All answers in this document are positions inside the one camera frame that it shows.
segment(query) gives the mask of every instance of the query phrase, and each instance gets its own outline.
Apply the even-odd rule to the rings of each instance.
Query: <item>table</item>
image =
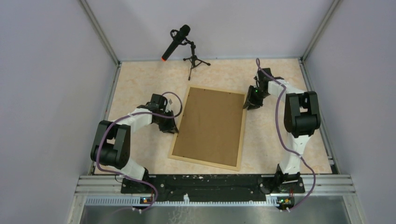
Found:
[[[123,62],[110,109],[109,120],[132,112],[137,106],[150,101],[151,94],[172,91],[183,100],[188,84],[247,92],[254,85],[257,71],[254,59],[209,60],[187,77],[190,63],[184,61]],[[297,59],[261,60],[262,68],[271,68],[272,74],[281,76],[293,86],[306,90]],[[180,109],[176,97],[172,109]],[[168,158],[173,135],[162,133],[155,124],[145,126],[131,136],[131,158],[148,169],[150,174],[273,174],[286,153],[275,128],[276,97],[264,99],[263,107],[247,112],[240,171],[209,167]],[[283,139],[284,104],[279,106],[279,121]],[[316,173],[331,173],[325,146],[319,130],[308,142],[304,158]],[[301,173],[310,171],[301,163]]]

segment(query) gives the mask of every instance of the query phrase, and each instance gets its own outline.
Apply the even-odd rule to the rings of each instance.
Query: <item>black tripod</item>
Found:
[[[188,80],[190,80],[190,78],[191,78],[191,70],[192,69],[198,67],[198,65],[200,65],[201,63],[204,63],[204,64],[206,64],[208,66],[210,66],[210,63],[204,62],[201,59],[198,59],[198,57],[195,55],[195,47],[196,46],[195,46],[194,42],[187,40],[187,38],[185,40],[186,40],[187,44],[191,45],[192,56],[189,57],[189,58],[183,58],[183,61],[189,60],[191,62],[190,74],[188,75]]]

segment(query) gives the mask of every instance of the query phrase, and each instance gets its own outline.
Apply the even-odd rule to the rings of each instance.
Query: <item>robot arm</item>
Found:
[[[272,76],[269,68],[263,70]],[[281,77],[275,77],[275,79],[286,86],[286,91],[281,98],[285,103],[286,147],[302,155],[308,140],[320,126],[318,97],[316,92],[297,89]],[[247,99],[243,106],[248,110],[260,108],[264,98],[269,95],[279,97],[283,91],[281,85],[272,81],[260,70],[257,72],[255,80],[256,86],[249,87]],[[301,112],[300,108],[307,109],[307,111]],[[300,177],[300,158],[295,154],[286,153],[278,164],[277,174],[280,175],[279,184],[298,181]]]
[[[174,119],[166,119],[153,116],[148,113],[157,113],[164,116],[173,116],[173,111],[170,109],[171,101],[162,95],[153,94],[151,101],[146,105],[141,105],[132,113],[147,112],[147,114],[139,114],[130,116],[118,122],[112,127],[106,140],[115,139],[114,144],[105,141],[99,155],[99,162],[101,165],[110,166],[116,171],[128,175],[134,179],[142,180],[148,175],[148,171],[130,158],[130,137],[131,134],[139,130],[141,127],[156,123],[160,131],[164,133],[178,133],[178,129]],[[112,121],[103,120],[99,123],[96,131],[95,140],[91,150],[91,160],[95,161],[100,141],[106,129],[110,126]]]

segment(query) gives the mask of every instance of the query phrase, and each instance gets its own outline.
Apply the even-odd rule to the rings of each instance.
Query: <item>brown board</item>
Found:
[[[238,171],[245,97],[244,93],[189,86],[169,158]]]

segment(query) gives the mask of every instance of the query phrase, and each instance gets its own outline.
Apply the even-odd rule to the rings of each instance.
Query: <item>purple cable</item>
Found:
[[[286,86],[283,85],[282,83],[280,83],[280,82],[279,82],[278,80],[276,80],[274,77],[272,77],[272,76],[270,76],[269,74],[267,74],[267,73],[260,67],[260,59],[259,59],[259,58],[256,58],[256,64],[257,64],[258,69],[259,69],[262,73],[264,73],[265,76],[267,76],[267,77],[270,78],[272,81],[276,82],[278,85],[280,85],[281,87],[283,87],[283,90],[282,90],[281,94],[279,94],[278,100],[276,101],[276,107],[275,107],[275,125],[276,125],[276,132],[278,132],[278,137],[279,137],[279,140],[280,140],[280,142],[281,142],[282,147],[283,147],[286,151],[288,151],[289,153],[293,153],[293,154],[297,155],[298,157],[300,157],[300,159],[301,159],[301,161],[303,162],[303,164],[304,164],[304,165],[312,172],[312,174],[313,174],[313,184],[312,184],[311,189],[308,191],[307,195],[306,195],[299,203],[297,203],[295,206],[293,206],[293,208],[290,209],[290,211],[291,211],[291,210],[296,209],[296,208],[297,208],[303,201],[305,201],[305,200],[308,198],[308,196],[313,192],[313,189],[315,188],[315,184],[316,184],[316,175],[315,175],[315,171],[313,171],[313,169],[312,169],[310,166],[308,166],[308,164],[305,162],[305,159],[303,158],[303,156],[302,156],[300,153],[296,152],[296,151],[293,151],[293,150],[291,150],[291,149],[288,149],[288,148],[286,147],[285,143],[283,142],[283,139],[282,139],[282,136],[281,136],[281,131],[280,131],[280,129],[279,129],[278,111],[279,111],[279,103],[281,102],[282,95],[283,95],[284,92],[286,91]]]
[[[152,202],[150,203],[150,205],[147,206],[145,209],[142,209],[142,210],[141,210],[142,212],[148,210],[151,206],[153,206],[154,202],[156,202],[157,197],[158,197],[158,190],[157,190],[157,188],[155,188],[154,185],[152,185],[152,184],[149,183],[149,182],[134,179],[134,178],[129,177],[129,176],[127,176],[127,175],[125,175],[125,174],[123,174],[123,173],[120,173],[120,172],[118,172],[118,171],[103,169],[103,168],[100,166],[100,163],[99,163],[99,155],[100,155],[100,151],[102,151],[103,144],[105,143],[106,136],[107,136],[107,134],[109,133],[110,129],[111,129],[117,122],[120,122],[121,120],[124,120],[124,119],[126,119],[126,118],[129,118],[130,116],[136,116],[136,115],[141,115],[141,114],[151,114],[151,115],[153,115],[153,116],[158,116],[158,117],[168,118],[168,119],[173,119],[173,118],[179,116],[179,115],[182,113],[182,109],[183,109],[182,100],[180,99],[180,97],[179,97],[177,94],[175,94],[175,93],[173,93],[173,92],[165,92],[165,93],[163,93],[162,95],[165,95],[165,94],[167,94],[167,93],[170,93],[170,94],[175,95],[175,96],[177,97],[177,99],[179,100],[179,102],[180,102],[180,111],[179,111],[178,114],[176,114],[175,116],[164,116],[164,115],[161,115],[161,114],[158,114],[158,113],[152,113],[152,112],[136,112],[136,113],[133,113],[133,114],[131,114],[131,115],[126,115],[126,116],[124,116],[124,117],[118,118],[117,120],[113,121],[113,122],[109,125],[109,127],[106,129],[105,133],[103,134],[103,137],[102,137],[102,140],[100,141],[100,144],[99,144],[99,147],[98,147],[98,152],[97,152],[97,155],[96,155],[96,167],[97,167],[100,171],[109,172],[109,173],[113,173],[113,174],[116,174],[116,175],[125,176],[125,178],[127,178],[128,180],[135,181],[135,182],[139,182],[139,183],[144,183],[144,184],[150,186],[150,187],[155,191],[156,194],[155,194],[155,196],[154,196],[153,201],[152,201]],[[121,210],[126,210],[126,209],[132,209],[132,208],[130,208],[130,207],[124,207],[124,208],[118,209],[118,210],[112,212],[108,217],[102,219],[102,221],[108,219],[108,218],[109,218],[110,216],[112,216],[114,213],[117,213],[117,212],[119,212],[119,211],[121,211]]]

